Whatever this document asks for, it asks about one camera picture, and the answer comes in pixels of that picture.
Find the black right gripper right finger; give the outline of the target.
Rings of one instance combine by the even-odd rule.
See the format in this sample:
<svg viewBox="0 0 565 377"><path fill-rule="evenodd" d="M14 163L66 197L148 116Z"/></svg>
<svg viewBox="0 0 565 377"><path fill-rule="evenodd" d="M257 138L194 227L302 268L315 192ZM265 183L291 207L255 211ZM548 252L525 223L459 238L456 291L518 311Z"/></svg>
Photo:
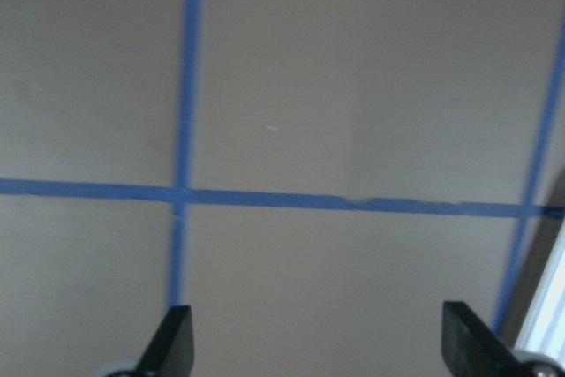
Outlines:
<svg viewBox="0 0 565 377"><path fill-rule="evenodd" d="M442 306L441 355L452 376L529 376L521 362L462 301Z"/></svg>

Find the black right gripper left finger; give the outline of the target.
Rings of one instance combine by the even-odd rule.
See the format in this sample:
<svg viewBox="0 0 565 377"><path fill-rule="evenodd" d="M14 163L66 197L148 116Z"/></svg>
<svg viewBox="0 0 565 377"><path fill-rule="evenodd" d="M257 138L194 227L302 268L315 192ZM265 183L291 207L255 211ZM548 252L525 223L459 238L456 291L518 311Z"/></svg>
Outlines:
<svg viewBox="0 0 565 377"><path fill-rule="evenodd" d="M189 377L193 365L192 309L172 306L136 365L136 375Z"/></svg>

